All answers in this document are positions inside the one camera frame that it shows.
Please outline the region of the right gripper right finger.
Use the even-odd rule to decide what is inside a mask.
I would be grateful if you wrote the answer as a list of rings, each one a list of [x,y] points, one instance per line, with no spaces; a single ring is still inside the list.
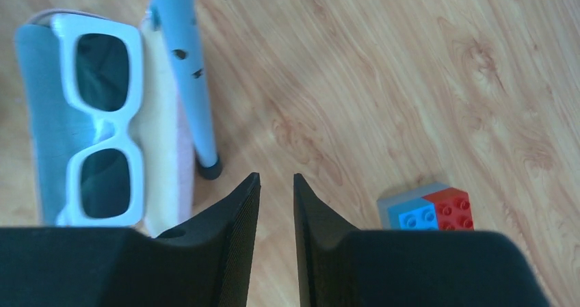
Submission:
[[[293,177],[302,306],[548,306],[523,254],[489,231],[361,230]]]

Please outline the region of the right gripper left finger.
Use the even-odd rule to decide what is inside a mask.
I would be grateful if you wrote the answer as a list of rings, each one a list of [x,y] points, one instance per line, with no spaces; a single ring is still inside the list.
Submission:
[[[2,306],[245,306],[261,182],[151,238],[133,228],[2,228]]]

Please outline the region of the pink glasses case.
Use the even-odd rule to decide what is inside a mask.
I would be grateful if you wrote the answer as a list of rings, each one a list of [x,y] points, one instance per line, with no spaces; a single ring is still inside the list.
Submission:
[[[51,20],[56,14],[103,18],[77,11],[46,12],[27,24],[53,32]],[[145,207],[137,224],[157,236],[191,215],[195,157],[161,34],[135,28],[142,37],[144,56],[142,104],[129,127],[144,160]]]

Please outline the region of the white frame sunglasses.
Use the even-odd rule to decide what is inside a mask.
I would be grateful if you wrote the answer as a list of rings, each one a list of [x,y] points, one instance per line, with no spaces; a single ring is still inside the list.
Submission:
[[[66,168],[60,226],[123,227],[144,213],[144,160],[130,134],[142,104],[142,37],[130,25],[80,14],[56,14],[60,73],[69,106],[93,126],[90,142]]]

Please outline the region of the light blue cleaning cloth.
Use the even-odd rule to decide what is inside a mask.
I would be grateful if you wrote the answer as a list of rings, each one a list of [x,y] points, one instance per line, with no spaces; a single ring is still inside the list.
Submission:
[[[64,98],[59,40],[48,27],[19,27],[14,46],[29,107],[40,221],[56,226],[66,205],[68,161],[92,143],[95,126]]]

